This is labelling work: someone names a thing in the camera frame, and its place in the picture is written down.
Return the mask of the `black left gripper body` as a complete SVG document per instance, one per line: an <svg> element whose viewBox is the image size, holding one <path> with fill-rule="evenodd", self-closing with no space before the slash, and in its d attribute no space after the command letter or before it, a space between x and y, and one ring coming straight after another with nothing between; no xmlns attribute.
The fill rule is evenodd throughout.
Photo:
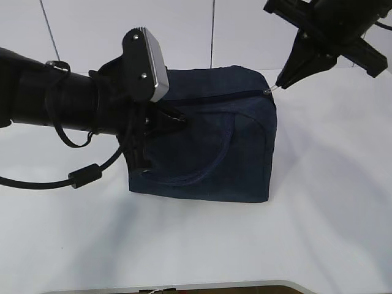
<svg viewBox="0 0 392 294"><path fill-rule="evenodd" d="M97 71L90 70L89 76L99 98L97 130L113 132L119 143L115 153L99 167L108 168L124 156L129 168L151 168L146 142L183 130L187 125L185 115L162 99L156 103L134 101L125 87L122 58L115 58Z"/></svg>

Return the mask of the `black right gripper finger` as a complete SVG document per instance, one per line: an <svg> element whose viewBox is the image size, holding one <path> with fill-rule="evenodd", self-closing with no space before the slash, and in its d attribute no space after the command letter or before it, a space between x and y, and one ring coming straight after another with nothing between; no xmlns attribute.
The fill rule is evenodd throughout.
<svg viewBox="0 0 392 294"><path fill-rule="evenodd" d="M280 87L287 89L311 75L330 70L336 63L337 57L329 54L290 55L280 72Z"/></svg>
<svg viewBox="0 0 392 294"><path fill-rule="evenodd" d="M291 86L317 73L318 51L311 37L299 30L284 68L276 80L276 86Z"/></svg>

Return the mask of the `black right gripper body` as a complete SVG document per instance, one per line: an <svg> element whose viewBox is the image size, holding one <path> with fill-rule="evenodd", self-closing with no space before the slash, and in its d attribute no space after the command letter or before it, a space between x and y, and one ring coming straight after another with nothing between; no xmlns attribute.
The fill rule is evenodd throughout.
<svg viewBox="0 0 392 294"><path fill-rule="evenodd" d="M267 1L264 10L305 31L318 53L343 56L372 77L387 68L387 58L362 38L387 16L386 1Z"/></svg>

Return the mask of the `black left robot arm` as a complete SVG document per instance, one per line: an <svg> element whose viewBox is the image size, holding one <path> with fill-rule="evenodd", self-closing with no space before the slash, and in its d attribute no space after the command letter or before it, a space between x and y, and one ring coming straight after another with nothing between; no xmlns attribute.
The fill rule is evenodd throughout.
<svg viewBox="0 0 392 294"><path fill-rule="evenodd" d="M115 135L126 159L147 167L146 139L186 126L180 111L153 101L157 89L147 60L142 53L130 64L122 55L85 76L63 61L41 63L2 49L1 126L51 126L70 147L67 129Z"/></svg>

